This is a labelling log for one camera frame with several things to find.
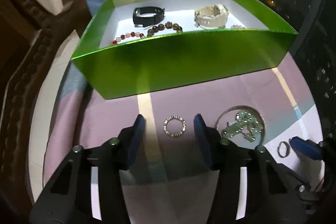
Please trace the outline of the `black wristwatch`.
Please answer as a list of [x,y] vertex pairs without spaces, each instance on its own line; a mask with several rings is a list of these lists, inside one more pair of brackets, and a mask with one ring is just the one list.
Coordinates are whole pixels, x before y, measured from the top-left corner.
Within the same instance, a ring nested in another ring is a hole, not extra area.
[[164,20],[165,9],[155,6],[136,7],[133,10],[133,23],[135,26],[153,26]]

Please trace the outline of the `carved dark wooden chair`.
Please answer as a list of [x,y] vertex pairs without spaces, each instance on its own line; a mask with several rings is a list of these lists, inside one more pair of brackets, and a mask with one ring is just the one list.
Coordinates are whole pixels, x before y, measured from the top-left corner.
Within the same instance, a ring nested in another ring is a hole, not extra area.
[[1,0],[1,213],[28,217],[31,112],[61,44],[82,35],[92,16],[86,0],[62,0],[59,14],[37,0]]

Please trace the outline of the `green cardboard box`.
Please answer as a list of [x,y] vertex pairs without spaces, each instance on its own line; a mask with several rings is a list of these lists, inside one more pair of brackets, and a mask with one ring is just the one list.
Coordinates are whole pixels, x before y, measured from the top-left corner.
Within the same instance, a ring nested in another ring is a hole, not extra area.
[[[224,28],[197,27],[195,9],[214,4],[230,11]],[[182,32],[149,38],[133,32],[136,7],[157,6]],[[72,61],[105,99],[133,96],[269,69],[280,64],[297,32],[258,0],[106,0],[93,17]]]

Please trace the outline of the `silver bangle with jade charms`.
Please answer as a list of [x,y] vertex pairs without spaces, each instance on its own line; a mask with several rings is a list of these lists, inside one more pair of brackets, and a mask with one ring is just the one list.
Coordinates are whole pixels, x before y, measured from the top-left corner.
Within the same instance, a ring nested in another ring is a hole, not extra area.
[[264,144],[266,124],[263,116],[253,107],[233,106],[222,112],[214,128],[221,137],[242,143],[248,141],[253,145]]

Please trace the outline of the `pink plaid bedsheet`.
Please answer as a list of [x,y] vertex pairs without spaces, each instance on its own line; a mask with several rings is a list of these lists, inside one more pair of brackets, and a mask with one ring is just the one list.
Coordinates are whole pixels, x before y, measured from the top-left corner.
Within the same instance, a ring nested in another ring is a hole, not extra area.
[[144,139],[135,163],[121,173],[131,222],[205,223],[218,173],[202,160],[194,116],[214,127],[222,112],[238,105],[262,115],[264,145],[274,159],[274,139],[322,139],[315,102],[291,55],[273,69],[114,100],[102,98],[70,64],[56,100],[43,180],[74,145],[100,146],[141,114]]

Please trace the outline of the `cream white wristwatch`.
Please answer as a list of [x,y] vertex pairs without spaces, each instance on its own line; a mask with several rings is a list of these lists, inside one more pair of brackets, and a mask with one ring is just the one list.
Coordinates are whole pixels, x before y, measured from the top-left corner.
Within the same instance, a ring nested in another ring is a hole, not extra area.
[[195,9],[194,22],[197,27],[224,28],[230,11],[225,5],[214,4],[201,9]]

